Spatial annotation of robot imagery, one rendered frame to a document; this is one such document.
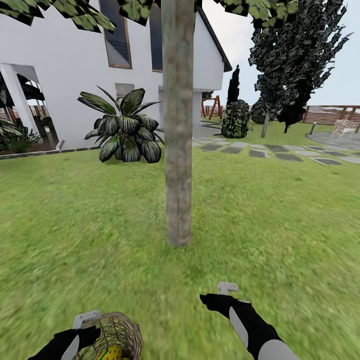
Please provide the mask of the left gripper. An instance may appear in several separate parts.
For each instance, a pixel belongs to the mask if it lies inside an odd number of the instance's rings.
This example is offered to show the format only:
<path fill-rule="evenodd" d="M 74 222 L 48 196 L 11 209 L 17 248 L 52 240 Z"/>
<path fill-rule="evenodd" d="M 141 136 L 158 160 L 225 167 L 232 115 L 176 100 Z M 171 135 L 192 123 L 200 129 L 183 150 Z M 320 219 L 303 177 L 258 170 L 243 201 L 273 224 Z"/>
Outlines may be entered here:
<path fill-rule="evenodd" d="M 80 335 L 80 345 L 78 348 L 78 352 L 84 350 L 85 348 L 93 346 L 97 342 L 97 339 L 102 336 L 101 328 L 97 328 L 96 325 L 87 327 L 85 329 L 77 329 L 76 331 Z"/>

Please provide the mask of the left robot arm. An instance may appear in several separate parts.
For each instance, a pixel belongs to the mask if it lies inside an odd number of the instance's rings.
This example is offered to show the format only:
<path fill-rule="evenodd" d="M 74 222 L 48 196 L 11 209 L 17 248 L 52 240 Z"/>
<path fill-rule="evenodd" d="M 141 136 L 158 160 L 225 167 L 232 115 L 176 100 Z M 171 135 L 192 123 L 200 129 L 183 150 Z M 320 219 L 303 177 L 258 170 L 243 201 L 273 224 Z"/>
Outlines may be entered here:
<path fill-rule="evenodd" d="M 101 335 L 96 325 L 84 329 L 84 324 L 100 319 L 102 312 L 93 310 L 75 317 L 72 329 L 58 332 L 38 354 L 28 360 L 74 360 L 78 352 L 93 346 Z"/>

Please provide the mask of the wicker basket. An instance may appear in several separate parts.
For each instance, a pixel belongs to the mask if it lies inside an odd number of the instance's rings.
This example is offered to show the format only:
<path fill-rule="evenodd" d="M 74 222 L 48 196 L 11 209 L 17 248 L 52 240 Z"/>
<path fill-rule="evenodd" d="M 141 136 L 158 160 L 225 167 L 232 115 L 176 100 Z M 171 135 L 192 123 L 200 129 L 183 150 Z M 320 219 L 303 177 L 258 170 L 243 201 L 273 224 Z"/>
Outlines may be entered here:
<path fill-rule="evenodd" d="M 113 331 L 105 329 L 103 321 Z M 113 338 L 122 348 L 123 355 L 130 357 L 130 360 L 140 360 L 143 348 L 143 340 L 139 323 L 133 323 L 132 320 L 122 312 L 105 312 L 101 318 L 84 324 L 84 329 L 97 325 L 101 329 L 100 334 L 106 341 Z M 126 357 L 125 356 L 125 357 Z"/>

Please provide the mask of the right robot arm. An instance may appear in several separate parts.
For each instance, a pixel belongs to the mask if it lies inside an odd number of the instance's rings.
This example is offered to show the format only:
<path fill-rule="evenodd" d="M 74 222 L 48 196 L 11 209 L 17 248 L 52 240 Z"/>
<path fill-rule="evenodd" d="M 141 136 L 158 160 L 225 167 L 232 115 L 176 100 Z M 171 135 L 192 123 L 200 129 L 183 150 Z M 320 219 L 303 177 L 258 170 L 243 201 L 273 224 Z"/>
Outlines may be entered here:
<path fill-rule="evenodd" d="M 237 292 L 235 283 L 220 282 L 217 294 L 199 297 L 210 311 L 218 311 L 230 319 L 246 349 L 254 360 L 301 360 L 278 336 L 276 329 L 267 324 L 249 301 L 233 298 L 228 292 Z"/>

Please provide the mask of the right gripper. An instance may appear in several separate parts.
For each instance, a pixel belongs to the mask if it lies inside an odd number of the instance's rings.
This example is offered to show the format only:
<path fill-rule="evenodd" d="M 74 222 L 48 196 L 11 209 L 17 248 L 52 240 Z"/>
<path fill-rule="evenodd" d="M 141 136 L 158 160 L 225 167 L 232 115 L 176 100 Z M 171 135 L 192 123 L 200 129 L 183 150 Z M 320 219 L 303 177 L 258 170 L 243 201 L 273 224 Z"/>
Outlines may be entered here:
<path fill-rule="evenodd" d="M 225 295 L 225 294 L 214 294 L 208 293 L 207 295 L 201 294 L 200 299 L 204 305 L 207 305 L 207 308 L 210 311 L 218 311 L 222 315 L 225 316 L 223 311 L 223 304 L 227 299 L 233 299 L 232 295 Z"/>

